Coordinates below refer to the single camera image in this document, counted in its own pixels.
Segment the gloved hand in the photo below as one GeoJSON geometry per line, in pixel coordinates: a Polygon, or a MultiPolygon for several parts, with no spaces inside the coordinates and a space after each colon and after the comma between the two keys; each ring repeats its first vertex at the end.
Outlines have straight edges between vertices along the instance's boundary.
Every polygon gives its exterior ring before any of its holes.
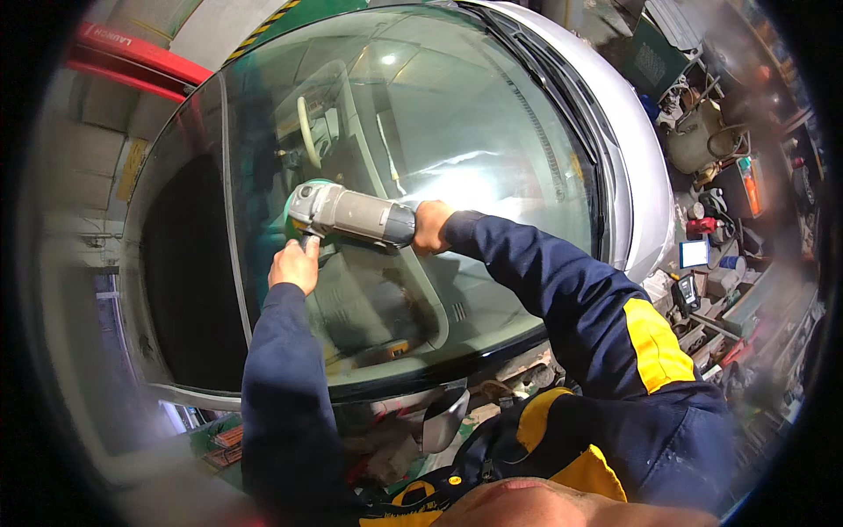
{"type": "Polygon", "coordinates": [[[454,208],[445,202],[421,202],[416,209],[416,236],[413,250],[419,256],[437,255],[451,246],[445,241],[445,223],[454,208]]]}
{"type": "Polygon", "coordinates": [[[309,295],[316,287],[319,274],[319,236],[311,236],[304,251],[297,239],[290,239],[283,250],[275,253],[269,269],[269,289],[277,283],[292,283],[309,295]]]}

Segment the car lift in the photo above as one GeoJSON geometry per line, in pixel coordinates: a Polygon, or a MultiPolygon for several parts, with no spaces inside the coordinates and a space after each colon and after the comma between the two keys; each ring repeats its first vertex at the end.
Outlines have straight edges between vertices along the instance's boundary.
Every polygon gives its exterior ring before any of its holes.
{"type": "Polygon", "coordinates": [[[88,22],[79,27],[67,55],[67,67],[177,103],[213,74],[149,42],[88,22]]]}

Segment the angle grinder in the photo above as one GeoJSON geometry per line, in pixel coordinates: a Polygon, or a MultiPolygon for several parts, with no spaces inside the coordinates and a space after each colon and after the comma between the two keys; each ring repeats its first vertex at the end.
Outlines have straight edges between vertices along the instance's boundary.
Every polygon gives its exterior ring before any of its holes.
{"type": "Polygon", "coordinates": [[[301,235],[302,249],[310,236],[340,234],[401,249],[413,241],[416,215],[411,208],[379,197],[349,191],[328,180],[297,186],[284,207],[286,222],[301,235]]]}

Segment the car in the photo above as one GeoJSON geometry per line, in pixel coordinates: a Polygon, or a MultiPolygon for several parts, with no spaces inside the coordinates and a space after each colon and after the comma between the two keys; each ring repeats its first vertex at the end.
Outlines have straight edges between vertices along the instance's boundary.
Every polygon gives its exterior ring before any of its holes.
{"type": "MultiPolygon", "coordinates": [[[[284,204],[314,178],[533,224],[635,282],[673,242],[652,124],[575,35],[481,1],[320,20],[197,88],[138,176],[120,302],[132,367],[159,399],[239,409],[284,204]]],[[[305,303],[337,405],[427,390],[546,340],[482,262],[449,252],[326,240],[305,303]]]]}

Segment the jacket sleeve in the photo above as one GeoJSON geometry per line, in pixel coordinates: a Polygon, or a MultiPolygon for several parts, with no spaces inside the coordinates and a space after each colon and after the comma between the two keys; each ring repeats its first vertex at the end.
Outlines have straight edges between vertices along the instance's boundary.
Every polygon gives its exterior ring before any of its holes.
{"type": "Polygon", "coordinates": [[[244,367],[241,409],[244,490],[272,523],[356,512],[359,501],[342,478],[322,348],[310,335],[298,286],[277,284],[266,295],[244,367]]]}
{"type": "Polygon", "coordinates": [[[633,400],[679,389],[695,406],[724,409],[719,390],[701,382],[667,321],[623,272],[535,227],[473,211],[455,212],[445,239],[485,262],[544,320],[556,360],[584,395],[633,400]]]}

